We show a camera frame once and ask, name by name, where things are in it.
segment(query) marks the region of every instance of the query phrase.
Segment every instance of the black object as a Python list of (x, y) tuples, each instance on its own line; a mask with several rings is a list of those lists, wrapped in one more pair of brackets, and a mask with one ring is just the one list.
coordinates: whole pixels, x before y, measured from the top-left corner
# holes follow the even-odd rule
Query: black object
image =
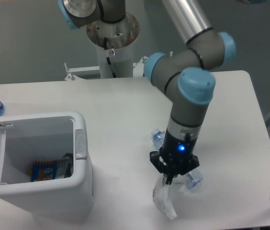
[(166, 184), (171, 184), (175, 176), (185, 175), (199, 166), (198, 157), (192, 154), (196, 141), (190, 140), (190, 134), (181, 141), (166, 131), (163, 146), (159, 151), (150, 152), (151, 163), (160, 173), (167, 175)]

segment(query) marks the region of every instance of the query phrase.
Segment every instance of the white table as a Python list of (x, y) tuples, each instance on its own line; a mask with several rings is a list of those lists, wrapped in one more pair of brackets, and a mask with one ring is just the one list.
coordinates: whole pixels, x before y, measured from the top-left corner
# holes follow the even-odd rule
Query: white table
[(5, 115), (77, 110), (84, 115), (95, 204), (85, 218), (46, 218), (0, 200), (0, 230), (200, 230), (270, 225), (270, 140), (249, 75), (215, 73), (217, 84), (194, 154), (195, 193), (174, 190), (178, 217), (153, 204), (160, 174), (150, 132), (165, 130), (171, 102), (145, 78), (0, 85)]

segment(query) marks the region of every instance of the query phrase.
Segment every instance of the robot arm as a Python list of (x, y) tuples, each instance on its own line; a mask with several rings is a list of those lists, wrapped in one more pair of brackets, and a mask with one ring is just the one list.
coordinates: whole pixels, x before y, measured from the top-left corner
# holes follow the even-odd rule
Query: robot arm
[(58, 0), (70, 29), (102, 20), (117, 23), (125, 17), (124, 0)]
[(163, 146), (150, 153), (171, 184), (199, 166), (192, 150), (215, 87), (207, 70), (233, 59), (236, 47), (230, 35), (214, 31), (196, 0), (162, 1), (186, 43), (177, 55), (153, 54), (144, 67), (144, 75), (173, 103)]

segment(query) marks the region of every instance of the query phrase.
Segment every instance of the gray floor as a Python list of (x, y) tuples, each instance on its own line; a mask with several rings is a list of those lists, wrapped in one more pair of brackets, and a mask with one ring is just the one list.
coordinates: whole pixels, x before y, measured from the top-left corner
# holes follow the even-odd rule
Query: gray floor
[[(270, 110), (270, 0), (261, 4), (199, 2), (214, 28), (229, 32), (237, 44), (235, 60), (215, 71), (247, 71), (265, 117)], [(158, 51), (184, 49), (159, 0), (126, 0), (126, 6), (140, 23), (135, 60)], [(0, 84), (61, 81), (66, 76), (65, 61), (70, 68), (97, 65), (85, 29), (70, 31), (56, 0), (0, 2)]]

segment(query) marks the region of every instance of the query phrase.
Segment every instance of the gray robot arm segment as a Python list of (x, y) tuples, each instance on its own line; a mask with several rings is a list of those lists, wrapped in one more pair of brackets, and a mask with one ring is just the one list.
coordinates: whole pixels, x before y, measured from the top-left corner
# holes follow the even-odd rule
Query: gray robot arm segment
[(125, 0), (58, 0), (58, 5), (70, 29), (97, 20), (117, 23), (125, 17)]

